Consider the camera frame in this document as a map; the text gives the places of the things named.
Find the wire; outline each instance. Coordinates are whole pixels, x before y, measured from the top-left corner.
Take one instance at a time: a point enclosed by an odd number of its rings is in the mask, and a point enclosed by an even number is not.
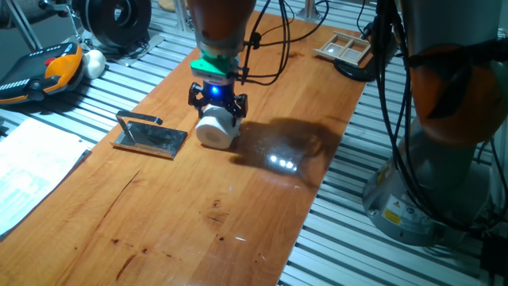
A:
[[[498,223],[500,223],[506,216],[506,212],[508,211],[508,185],[506,185],[506,178],[504,175],[504,171],[502,170],[501,163],[499,163],[498,153],[495,150],[494,146],[494,138],[491,139],[491,147],[492,147],[492,154],[494,155],[494,161],[495,165],[498,168],[499,176],[501,176],[501,182],[502,182],[502,188],[504,190],[505,194],[505,204],[502,208],[501,214],[489,225],[489,228],[494,227]]]
[[[290,10],[290,11],[291,11],[291,13],[293,14],[293,17],[291,18],[291,21],[289,22],[289,24],[291,24],[291,23],[294,21],[294,11],[293,11],[293,8],[291,8],[291,6],[289,6],[289,4],[287,4],[286,0],[284,0],[284,3],[285,3],[288,7],[289,7],[289,10]],[[283,27],[282,25],[278,25],[278,26],[276,26],[276,27],[274,27],[274,28],[271,28],[271,29],[269,29],[268,31],[266,31],[266,32],[262,33],[262,34],[261,34],[261,36],[264,36],[264,35],[266,35],[266,34],[270,33],[271,31],[274,31],[274,30],[276,30],[276,29],[280,29],[280,28],[282,28],[282,27]]]
[[[312,33],[316,32],[316,30],[318,30],[319,27],[321,27],[321,25],[325,21],[326,17],[328,17],[328,12],[330,11],[329,0],[323,0],[323,1],[317,2],[315,5],[317,6],[317,5],[322,4],[322,3],[326,3],[326,12],[325,12],[325,15],[323,16],[323,18],[321,19],[321,21],[319,21],[319,23],[316,25],[316,27],[314,27],[314,29],[310,30],[310,32],[308,32],[307,34],[305,34],[305,35],[303,35],[301,37],[298,37],[296,39],[289,40],[290,43],[294,43],[296,41],[300,41],[300,40],[303,40],[303,39],[307,38]],[[267,46],[271,46],[271,45],[275,45],[275,44],[283,44],[283,41],[277,41],[277,42],[268,43],[268,44],[261,44],[260,46],[261,47],[267,47]]]
[[[402,155],[397,146],[397,137],[394,136],[392,129],[390,118],[388,116],[387,110],[387,100],[385,95],[385,72],[386,72],[386,47],[388,46],[388,39],[390,39],[389,34],[391,34],[391,25],[393,25],[395,32],[400,40],[400,49],[403,54],[403,58],[405,61],[406,68],[406,88],[404,90],[404,101],[406,102],[406,116],[405,116],[405,124],[406,124],[406,134],[405,134],[405,153],[406,153],[406,163],[402,159]],[[443,214],[436,208],[431,199],[429,199],[427,195],[427,191],[418,183],[418,178],[414,171],[413,162],[410,156],[410,123],[411,123],[411,89],[410,89],[410,73],[408,65],[406,64],[407,59],[409,57],[409,53],[406,46],[406,37],[404,34],[404,30],[402,27],[402,21],[397,14],[396,6],[393,0],[384,1],[380,0],[378,2],[378,14],[375,19],[374,29],[373,29],[373,37],[372,37],[372,51],[374,53],[374,61],[375,61],[375,72],[376,72],[376,82],[379,88],[379,101],[381,105],[381,110],[383,114],[383,120],[387,128],[388,136],[390,138],[392,144],[393,158],[394,162],[399,166],[399,172],[404,179],[406,186],[408,188],[406,194],[410,197],[410,200],[413,204],[422,210],[426,215],[428,215],[431,219],[437,222],[441,222],[446,226],[452,227],[456,230],[465,231],[465,232],[483,232],[485,230],[490,229],[495,226],[498,222],[504,219],[506,212],[508,211],[508,199],[505,199],[505,204],[502,209],[502,214],[498,216],[495,220],[490,220],[486,223],[473,223],[470,225],[465,225],[458,223],[450,218],[443,216]],[[505,191],[505,197],[508,198],[508,187],[506,186],[506,179],[502,175],[501,166],[498,162],[497,153],[494,154],[496,164],[498,165],[498,169],[502,176],[502,183]]]
[[[487,144],[489,144],[489,140],[487,140],[484,143],[482,143],[482,145],[479,147],[478,156],[476,157],[476,163],[480,164],[481,159],[482,159],[483,150],[485,149]]]
[[[360,10],[360,13],[358,14],[358,18],[356,19],[356,27],[358,28],[360,33],[362,33],[362,36],[364,36],[364,39],[367,42],[369,42],[369,44],[370,44],[371,42],[368,40],[367,36],[365,36],[364,30],[360,28],[360,17],[362,16],[362,13],[364,12],[365,2],[366,2],[366,0],[364,0],[364,2],[362,3],[362,9]]]
[[[267,2],[264,4],[263,9],[261,10],[260,15],[258,16],[256,23],[254,24],[254,27],[252,27],[251,37],[249,38],[249,45],[247,46],[247,52],[245,53],[244,70],[243,70],[244,74],[248,73],[248,60],[251,55],[252,40],[254,38],[254,34],[256,33],[257,27],[260,25],[261,18],[268,9],[268,5],[270,5],[270,1],[271,0],[267,0]]]
[[[269,83],[261,83],[252,79],[245,79],[242,75],[238,75],[240,77],[240,80],[242,80],[245,83],[257,83],[262,86],[269,86],[272,85],[277,79],[279,79],[280,75],[284,71],[284,69],[287,66],[287,61],[289,60],[289,53],[290,53],[290,44],[291,42],[289,39],[291,38],[291,31],[290,31],[290,22],[287,17],[287,11],[285,6],[285,1],[279,0],[279,7],[280,7],[280,13],[282,15],[283,19],[283,49],[281,52],[281,59],[279,64],[279,70],[274,75],[247,75],[247,77],[258,77],[258,78],[265,78],[265,77],[274,77],[274,79]]]

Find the metal plate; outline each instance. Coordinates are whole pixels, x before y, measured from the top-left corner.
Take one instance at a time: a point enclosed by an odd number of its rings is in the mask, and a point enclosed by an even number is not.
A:
[[[175,158],[187,138],[187,132],[139,122],[127,123],[127,130],[111,145],[170,159]]]

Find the wooden tabletop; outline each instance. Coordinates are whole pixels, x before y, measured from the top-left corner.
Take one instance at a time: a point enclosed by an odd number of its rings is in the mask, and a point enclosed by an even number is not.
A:
[[[265,15],[258,30],[280,23]],[[294,21],[291,36],[314,25]],[[263,42],[278,41],[280,30]],[[134,110],[189,133],[176,158],[114,149],[116,126],[0,242],[0,284],[276,284],[364,88],[314,56],[333,30],[293,43],[276,84],[236,86],[249,111],[228,151],[195,136],[194,50]],[[253,51],[251,74],[275,73],[280,49]],[[296,170],[283,171],[281,159]]]

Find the paper sheet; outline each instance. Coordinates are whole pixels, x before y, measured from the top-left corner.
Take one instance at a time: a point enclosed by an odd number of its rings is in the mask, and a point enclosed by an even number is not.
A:
[[[78,136],[31,118],[0,142],[0,236],[64,179],[86,149]]]

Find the white cup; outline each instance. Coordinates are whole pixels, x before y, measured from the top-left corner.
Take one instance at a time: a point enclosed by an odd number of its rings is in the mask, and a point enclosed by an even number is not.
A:
[[[241,118],[233,127],[233,115],[226,109],[209,104],[203,118],[196,126],[196,136],[204,145],[215,149],[227,149],[238,136]]]

